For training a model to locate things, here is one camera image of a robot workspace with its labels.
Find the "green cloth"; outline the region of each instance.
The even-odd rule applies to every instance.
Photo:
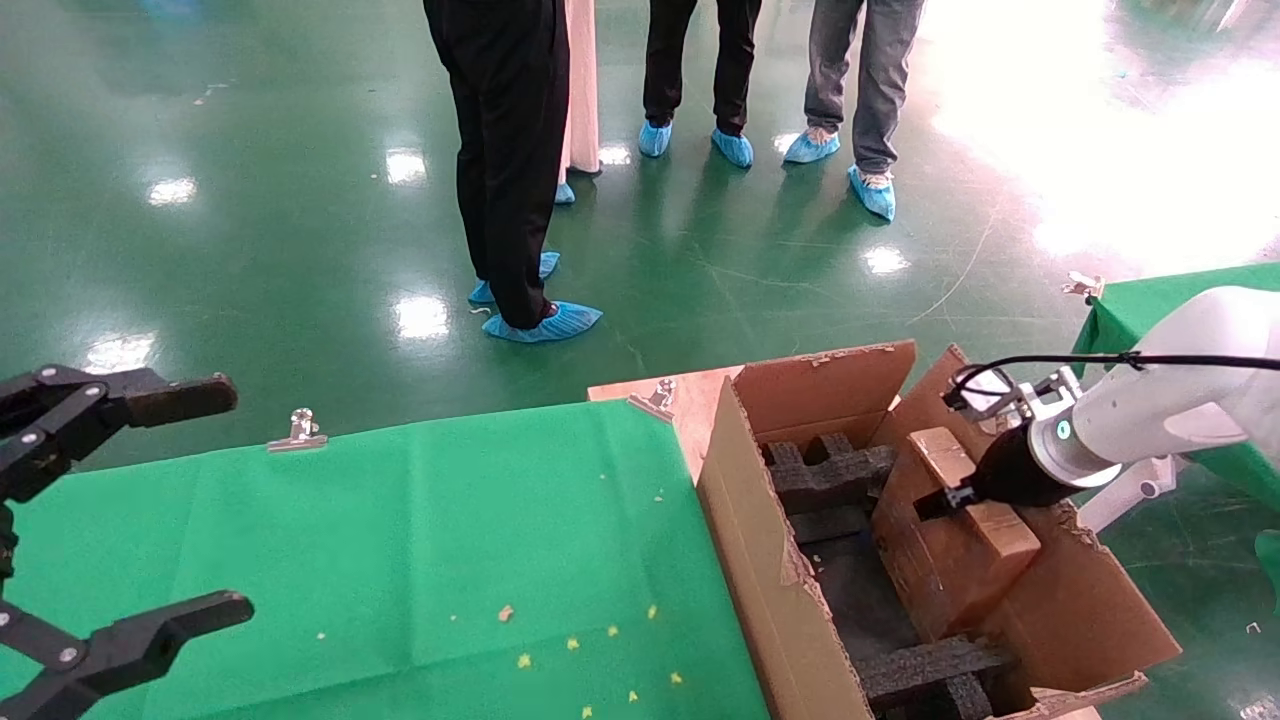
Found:
[[[76,633],[257,607],[95,720],[768,719],[675,433],[626,402],[69,475],[17,516],[6,600]],[[33,674],[0,650],[0,697]]]
[[[1266,571],[1271,585],[1280,588],[1280,532],[1262,530],[1258,533],[1258,537],[1253,539],[1253,552],[1262,562],[1262,570]],[[1280,615],[1280,597],[1276,598],[1274,614]]]
[[[1280,263],[1107,284],[1075,341],[1075,352],[1124,352],[1165,315],[1206,290],[1242,286],[1280,291]],[[1190,454],[1196,462],[1280,510],[1280,473],[1253,445]]]

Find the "cardboard box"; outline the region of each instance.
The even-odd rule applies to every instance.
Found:
[[[806,443],[840,432],[855,447],[896,446],[901,462],[909,433],[941,427],[980,457],[992,438],[940,400],[965,364],[959,348],[896,402],[914,363],[915,343],[906,341],[748,365],[724,380],[698,489],[778,720],[872,712],[828,598],[792,539],[759,443]],[[1069,502],[1019,515],[1041,548],[974,633],[1019,661],[991,693],[997,716],[1048,719],[1106,702],[1139,689],[1143,669],[1181,652],[1111,552],[1075,525]],[[887,570],[931,573],[928,564]],[[867,592],[873,589],[868,578]]]

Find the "leg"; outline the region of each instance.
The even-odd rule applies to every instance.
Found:
[[[906,101],[906,58],[924,0],[867,0],[867,27],[854,110],[854,159],[864,173],[886,173],[897,160],[890,143]]]
[[[716,127],[727,136],[746,127],[746,90],[755,61],[755,19],[760,0],[717,0],[719,56],[716,59]]]
[[[426,0],[426,19],[431,28],[431,41],[440,56],[440,63],[449,73],[449,87],[453,91],[453,106],[458,114],[458,135],[462,147],[458,150],[457,186],[458,210],[462,211],[462,229],[467,236],[467,250],[476,277],[489,278],[489,261],[485,258],[485,190],[484,190],[484,137],[481,135],[480,97],[467,85],[458,67],[449,42],[445,40],[448,12],[442,0]]]
[[[653,127],[671,124],[684,82],[685,33],[696,0],[649,0],[649,42],[644,67],[644,117]]]
[[[488,64],[489,70],[480,95],[488,161],[489,283],[502,319],[512,328],[531,329],[550,313],[539,261],[568,114],[568,36],[563,0],[525,0],[521,5],[531,12],[516,8],[498,31],[500,47],[511,51],[495,51],[488,44],[476,44],[474,50],[477,65]],[[484,22],[492,23],[492,18]]]
[[[458,149],[458,209],[462,211],[462,228],[467,234],[467,251],[471,254],[471,266],[476,278],[489,279],[489,259],[485,251],[485,196],[484,172],[484,132],[480,114],[480,99],[466,87],[466,83],[449,78],[453,87],[453,105],[458,111],[458,135],[462,147]]]
[[[845,122],[849,49],[861,6],[863,0],[814,0],[809,26],[809,82],[804,91],[804,114],[812,128],[835,135]]]

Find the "brown cardboard piece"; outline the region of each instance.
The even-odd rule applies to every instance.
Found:
[[[973,460],[946,428],[910,433],[908,446],[910,452],[899,457],[879,507],[910,510],[916,498],[943,484],[956,487],[974,470]],[[893,527],[899,514],[877,509],[872,529],[882,541],[886,568],[899,570],[890,577],[924,642],[975,629],[1041,548],[1030,528],[1001,502],[972,505],[954,518],[931,523],[920,523],[914,512],[902,516],[902,527]],[[933,571],[911,571],[915,566]]]
[[[804,443],[840,428],[855,447],[893,445],[902,457],[914,454],[909,433],[941,427],[979,457],[991,438],[938,397],[963,355],[950,348],[893,406],[914,360],[915,343],[905,341],[748,365],[724,382],[699,496],[778,720],[869,719],[870,711],[758,443]],[[975,633],[1019,659],[1009,687],[992,698],[1009,720],[1057,717],[1133,692],[1146,683],[1142,669],[1180,652],[1074,515],[1070,503],[1020,511],[1041,551]]]

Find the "black cable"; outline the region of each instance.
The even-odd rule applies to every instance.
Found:
[[[1024,363],[1060,363],[1060,364],[1073,364],[1080,363],[1084,365],[1115,365],[1125,364],[1134,370],[1142,370],[1146,365],[1199,365],[1199,366],[1212,366],[1212,368],[1252,368],[1258,370],[1280,370],[1280,360],[1274,357],[1242,357],[1238,355],[1143,355],[1140,351],[1119,352],[1114,355],[1010,355],[1009,357],[1001,357],[983,365],[965,365],[956,370],[956,375],[968,370],[959,380],[955,382],[956,392],[972,392],[975,395],[989,395],[996,397],[1004,397],[1007,393],[995,392],[989,389],[970,388],[969,383],[974,378],[986,373],[987,370],[995,370],[997,368],[1004,368],[1005,365],[1019,365]]]

